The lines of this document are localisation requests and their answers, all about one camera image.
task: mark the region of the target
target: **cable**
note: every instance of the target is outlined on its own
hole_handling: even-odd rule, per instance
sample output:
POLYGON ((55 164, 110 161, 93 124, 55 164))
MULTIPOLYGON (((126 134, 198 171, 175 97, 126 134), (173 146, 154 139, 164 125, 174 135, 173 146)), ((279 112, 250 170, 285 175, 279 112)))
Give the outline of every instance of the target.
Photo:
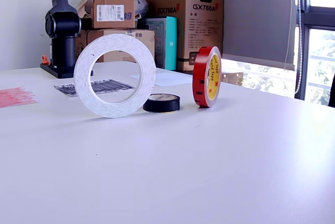
POLYGON ((300 86, 302 83, 302 74, 303 74, 303 29, 302 29, 302 3, 301 0, 298 0, 298 14, 299 14, 299 78, 298 85, 295 91, 295 95, 299 92, 300 86))
MULTIPOLYGON (((287 41, 287 51, 286 51, 286 58, 284 63, 284 72, 286 70, 286 63, 289 54, 289 44, 291 42, 291 31, 292 31, 292 14, 293 14, 293 0, 291 0, 291 8, 290 8, 290 16, 289 16, 289 31, 288 31, 288 41, 287 41)), ((299 14, 299 78, 298 78, 298 85, 295 91, 295 95, 300 90, 300 85, 302 82, 302 67, 303 67, 303 42, 302 42, 302 12, 301 12, 301 0, 298 0, 298 14, 299 14)))
POLYGON ((288 29, 288 39, 287 39, 287 48, 286 48, 286 57, 284 62, 284 72, 286 70, 286 63, 289 54, 289 43, 291 42, 291 30, 292 30, 292 13, 293 13, 293 0, 290 1, 290 10, 289 10, 289 29, 288 29))

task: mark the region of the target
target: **packing tape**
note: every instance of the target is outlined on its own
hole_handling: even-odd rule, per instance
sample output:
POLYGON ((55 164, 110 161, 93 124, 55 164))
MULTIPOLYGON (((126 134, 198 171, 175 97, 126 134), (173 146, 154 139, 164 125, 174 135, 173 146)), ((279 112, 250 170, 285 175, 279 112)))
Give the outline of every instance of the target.
POLYGON ((171 94, 151 94, 143 110, 150 113, 172 113, 180 110, 180 97, 171 94))
POLYGON ((119 118, 136 112, 149 98, 155 83, 155 62, 149 49, 138 39, 112 34, 91 42, 80 54, 74 68, 74 85, 83 104, 95 114, 119 118), (96 60, 109 51, 124 51, 140 66, 139 86, 130 97, 119 103, 100 99, 91 86, 91 70, 96 60))
POLYGON ((202 47, 193 70, 193 97, 198 106, 212 107, 221 84, 221 54, 217 47, 202 47))

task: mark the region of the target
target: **red paper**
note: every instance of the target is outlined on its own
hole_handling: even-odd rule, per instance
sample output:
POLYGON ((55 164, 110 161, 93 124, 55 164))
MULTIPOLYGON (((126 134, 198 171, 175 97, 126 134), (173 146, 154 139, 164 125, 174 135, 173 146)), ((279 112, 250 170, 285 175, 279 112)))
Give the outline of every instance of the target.
POLYGON ((35 103, 35 95, 24 87, 0 90, 0 108, 35 103))

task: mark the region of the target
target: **roller blind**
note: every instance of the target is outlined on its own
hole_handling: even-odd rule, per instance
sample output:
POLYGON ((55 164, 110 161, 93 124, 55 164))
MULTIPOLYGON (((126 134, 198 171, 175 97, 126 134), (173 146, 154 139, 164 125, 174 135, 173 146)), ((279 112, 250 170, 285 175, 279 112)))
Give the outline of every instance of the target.
POLYGON ((295 0, 225 0, 222 58, 294 70, 296 10, 295 0))

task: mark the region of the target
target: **orange object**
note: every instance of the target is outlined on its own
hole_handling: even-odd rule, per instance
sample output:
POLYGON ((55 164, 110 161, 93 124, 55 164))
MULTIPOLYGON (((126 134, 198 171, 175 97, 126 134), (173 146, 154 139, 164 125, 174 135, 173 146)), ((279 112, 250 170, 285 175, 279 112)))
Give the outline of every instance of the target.
POLYGON ((50 62, 48 61, 48 58, 46 55, 43 55, 42 56, 42 64, 45 64, 45 65, 49 65, 50 62))

